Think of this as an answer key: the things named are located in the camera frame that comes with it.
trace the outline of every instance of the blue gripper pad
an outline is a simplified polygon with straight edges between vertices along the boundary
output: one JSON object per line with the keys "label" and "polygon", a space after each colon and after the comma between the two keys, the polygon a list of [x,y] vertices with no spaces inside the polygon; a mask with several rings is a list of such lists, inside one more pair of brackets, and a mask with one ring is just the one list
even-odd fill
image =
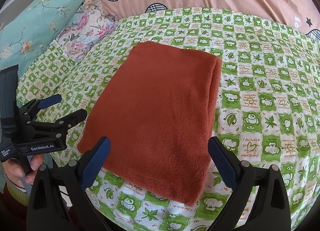
{"label": "blue gripper pad", "polygon": [[59,95],[59,94],[54,95],[54,96],[52,96],[52,97],[48,97],[48,98],[43,99],[43,100],[41,100],[41,101],[39,102],[38,108],[39,108],[39,109],[46,109],[46,108],[48,108],[48,107],[50,107],[50,106],[53,106],[53,105],[55,105],[55,104],[60,103],[61,100],[62,100],[62,97],[61,97],[61,95]]}
{"label": "blue gripper pad", "polygon": [[216,165],[223,182],[227,187],[235,190],[237,187],[236,171],[222,149],[225,148],[221,148],[213,138],[209,139],[208,152]]}
{"label": "blue gripper pad", "polygon": [[93,185],[100,169],[109,155],[110,149],[111,143],[109,138],[106,137],[82,172],[81,189],[83,191]]}

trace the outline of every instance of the teal pillow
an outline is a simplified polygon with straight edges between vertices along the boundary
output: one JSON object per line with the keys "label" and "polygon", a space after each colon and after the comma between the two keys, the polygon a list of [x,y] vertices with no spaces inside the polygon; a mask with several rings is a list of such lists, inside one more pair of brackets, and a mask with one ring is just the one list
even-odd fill
{"label": "teal pillow", "polygon": [[19,65],[19,78],[62,31],[83,0],[35,0],[0,31],[0,70]]}

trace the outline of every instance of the fingernail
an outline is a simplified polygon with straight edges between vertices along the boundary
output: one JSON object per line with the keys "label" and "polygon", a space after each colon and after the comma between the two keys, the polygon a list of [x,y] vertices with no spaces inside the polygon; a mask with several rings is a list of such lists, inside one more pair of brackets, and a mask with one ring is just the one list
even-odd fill
{"label": "fingernail", "polygon": [[17,175],[18,177],[22,177],[21,168],[16,168],[16,175]]}
{"label": "fingernail", "polygon": [[31,168],[32,168],[33,170],[36,170],[36,169],[38,168],[38,166],[39,166],[39,164],[36,163],[36,162],[33,162],[33,163],[31,164]]}
{"label": "fingernail", "polygon": [[31,179],[30,177],[26,177],[26,182],[27,182],[28,184],[31,184],[32,179]]}

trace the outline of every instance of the green checkered pillow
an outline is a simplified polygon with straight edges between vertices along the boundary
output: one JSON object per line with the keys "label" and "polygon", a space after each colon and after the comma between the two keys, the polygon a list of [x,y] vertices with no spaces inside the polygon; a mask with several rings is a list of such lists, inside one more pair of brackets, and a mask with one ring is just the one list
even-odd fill
{"label": "green checkered pillow", "polygon": [[69,73],[76,67],[54,40],[47,51],[39,56],[19,81],[17,102],[25,104],[32,99],[43,99],[54,94]]}

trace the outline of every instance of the finger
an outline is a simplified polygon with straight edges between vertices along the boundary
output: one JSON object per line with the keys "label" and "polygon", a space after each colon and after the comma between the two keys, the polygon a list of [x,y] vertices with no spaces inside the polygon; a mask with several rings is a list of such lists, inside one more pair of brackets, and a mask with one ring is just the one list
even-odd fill
{"label": "finger", "polygon": [[3,163],[4,171],[7,174],[8,178],[11,177],[11,181],[17,181],[20,177],[24,177],[25,173],[22,169],[22,167],[14,162],[13,160],[7,160]]}
{"label": "finger", "polygon": [[35,181],[36,174],[37,174],[37,170],[29,173],[26,176],[26,182],[29,183],[29,184],[33,184],[33,182]]}
{"label": "finger", "polygon": [[30,162],[31,169],[38,170],[39,166],[43,164],[43,161],[44,161],[44,154],[34,155]]}

